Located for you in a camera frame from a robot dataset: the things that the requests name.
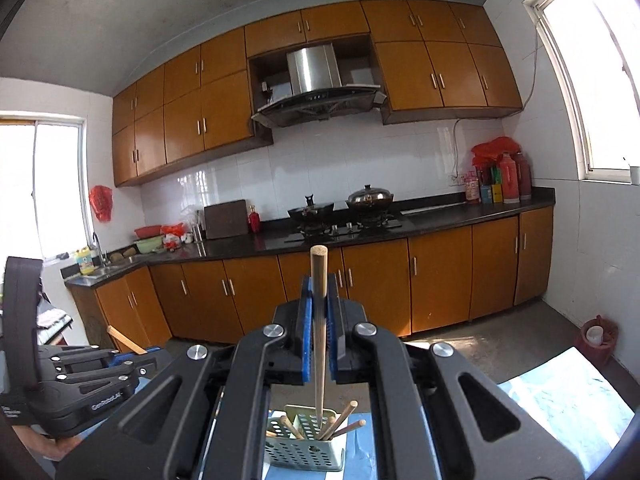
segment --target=range hood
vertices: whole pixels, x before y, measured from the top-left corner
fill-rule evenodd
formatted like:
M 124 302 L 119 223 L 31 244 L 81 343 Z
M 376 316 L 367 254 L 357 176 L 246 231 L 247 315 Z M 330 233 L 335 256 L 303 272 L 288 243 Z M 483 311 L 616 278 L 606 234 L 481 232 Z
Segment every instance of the range hood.
M 368 112 L 386 100 L 379 85 L 342 85 L 331 44 L 291 52 L 287 65 L 293 95 L 261 107 L 252 116 L 267 128 Z

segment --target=wall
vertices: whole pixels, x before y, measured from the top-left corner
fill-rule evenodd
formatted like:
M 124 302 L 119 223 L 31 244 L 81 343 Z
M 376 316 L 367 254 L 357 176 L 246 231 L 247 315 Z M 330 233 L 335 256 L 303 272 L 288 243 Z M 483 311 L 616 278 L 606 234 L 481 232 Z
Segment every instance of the wall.
M 523 1 L 487 0 L 484 8 L 524 100 L 532 82 L 535 31 Z M 584 161 L 542 41 L 532 99 L 522 114 L 504 119 L 503 125 L 529 156 L 535 184 L 556 188 L 546 302 L 577 325 L 596 314 L 619 323 L 616 357 L 640 379 L 640 189 L 580 180 Z
M 385 187 L 396 200 L 451 193 L 454 121 L 383 126 L 366 114 L 279 128 L 274 145 L 228 156 L 142 186 L 147 224 L 176 222 L 187 205 L 202 207 L 244 198 L 263 219 L 287 210 L 340 202 L 365 184 Z M 462 121 L 456 127 L 459 167 L 470 167 L 468 150 L 502 134 L 499 120 Z
M 0 78 L 0 115 L 10 111 L 32 112 L 67 115 L 85 120 L 89 188 L 102 184 L 113 189 L 111 222 L 101 224 L 92 215 L 94 230 L 100 237 L 103 250 L 113 250 L 128 244 L 133 237 L 133 229 L 144 225 L 140 189 L 115 189 L 113 184 L 111 102 L 110 97 L 73 88 Z M 60 276 L 60 268 L 69 264 L 70 260 L 48 264 L 42 275 L 44 289 L 53 305 L 74 318 L 72 329 L 65 332 L 66 341 L 69 344 L 87 344 L 76 304 Z

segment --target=wooden dowel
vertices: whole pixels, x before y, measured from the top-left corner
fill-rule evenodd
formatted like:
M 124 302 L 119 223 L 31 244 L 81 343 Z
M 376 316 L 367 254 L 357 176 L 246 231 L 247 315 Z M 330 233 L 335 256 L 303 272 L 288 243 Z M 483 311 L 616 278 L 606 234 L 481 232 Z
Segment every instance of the wooden dowel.
M 107 334 L 109 334 L 113 338 L 116 338 L 127 348 L 131 348 L 135 354 L 146 354 L 146 350 L 142 348 L 142 346 L 136 345 L 131 339 L 125 336 L 122 332 L 116 330 L 113 326 L 109 325 L 107 327 Z

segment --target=red plastic bag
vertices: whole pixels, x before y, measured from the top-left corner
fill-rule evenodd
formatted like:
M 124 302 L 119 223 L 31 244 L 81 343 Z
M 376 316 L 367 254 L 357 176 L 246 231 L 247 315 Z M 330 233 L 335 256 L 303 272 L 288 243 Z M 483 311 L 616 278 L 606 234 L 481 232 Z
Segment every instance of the red plastic bag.
M 113 208 L 113 191 L 106 186 L 93 186 L 89 192 L 89 204 L 98 222 L 111 221 Z
M 504 152 L 518 153 L 521 150 L 520 145 L 511 137 L 497 137 L 471 148 L 471 153 L 474 154 L 471 164 L 476 168 L 489 166 L 499 162 Z

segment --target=window frame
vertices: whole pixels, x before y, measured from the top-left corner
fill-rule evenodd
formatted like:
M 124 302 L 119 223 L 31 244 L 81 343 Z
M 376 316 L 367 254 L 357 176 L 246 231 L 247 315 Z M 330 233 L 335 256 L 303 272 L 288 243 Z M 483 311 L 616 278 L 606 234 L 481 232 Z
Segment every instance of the window frame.
M 584 120 L 582 118 L 582 113 L 580 111 L 580 103 L 578 101 L 574 85 L 571 80 L 571 76 L 569 75 L 569 71 L 566 67 L 566 63 L 564 62 L 564 57 L 562 56 L 562 52 L 556 43 L 554 35 L 551 31 L 550 23 L 546 18 L 544 10 L 548 7 L 554 0 L 524 0 L 523 4 L 527 9 L 531 19 L 534 22 L 534 26 L 537 28 L 540 37 L 542 38 L 542 43 L 544 44 L 547 53 L 549 54 L 549 58 L 556 72 L 556 77 L 558 78 L 558 82 L 560 83 L 560 87 L 562 90 L 562 95 L 564 96 L 564 102 L 569 114 L 569 120 L 572 127 L 572 131 L 574 134 L 574 139 L 578 142 L 579 146 L 576 146 L 577 155 L 580 153 L 582 155 L 582 160 L 584 161 L 584 171 L 578 171 L 578 177 L 584 178 L 587 180 L 604 180 L 610 182 L 631 182 L 631 176 L 629 170 L 620 170 L 619 168 L 594 168 L 591 164 L 592 153 L 591 153 L 591 143 L 589 140 L 589 136 L 587 133 L 587 129 L 584 126 Z M 638 86 L 634 81 L 630 70 L 628 70 L 628 63 L 626 62 L 626 57 L 622 49 L 620 49 L 620 44 L 610 29 L 609 23 L 602 15 L 598 6 L 593 4 L 597 12 L 601 15 L 603 22 L 605 23 L 609 33 L 611 34 L 612 40 L 615 44 L 615 47 L 620 54 L 620 57 L 623 61 L 623 67 L 626 67 L 627 76 L 629 81 L 631 82 L 632 91 L 634 92 L 634 97 L 636 99 L 636 106 L 638 106 L 638 113 L 640 114 L 640 95 L 638 93 Z M 578 160 L 578 169 L 580 167 L 581 161 Z

